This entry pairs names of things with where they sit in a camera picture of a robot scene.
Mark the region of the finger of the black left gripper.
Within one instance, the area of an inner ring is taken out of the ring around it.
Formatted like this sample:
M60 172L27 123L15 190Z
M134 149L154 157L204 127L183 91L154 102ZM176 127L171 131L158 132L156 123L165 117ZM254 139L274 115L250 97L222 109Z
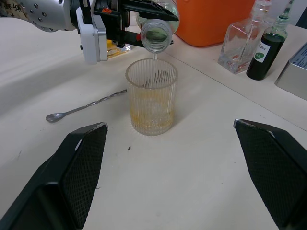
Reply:
M144 47L140 33L125 31L124 42L125 44L129 44L132 46Z
M151 0L122 0L120 6L123 10L138 12L142 18L179 21L170 10Z

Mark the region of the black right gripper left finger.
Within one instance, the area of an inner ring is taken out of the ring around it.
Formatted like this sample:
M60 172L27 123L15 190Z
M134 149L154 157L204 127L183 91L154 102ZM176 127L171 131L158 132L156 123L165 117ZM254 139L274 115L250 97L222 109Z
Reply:
M99 181L108 126L69 133L0 220L2 230L81 230Z

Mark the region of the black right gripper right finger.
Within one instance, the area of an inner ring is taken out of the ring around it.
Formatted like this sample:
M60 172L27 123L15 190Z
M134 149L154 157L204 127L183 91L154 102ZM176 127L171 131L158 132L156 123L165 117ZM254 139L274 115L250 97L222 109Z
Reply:
M287 131L236 119L251 180L280 230L307 228L307 151Z

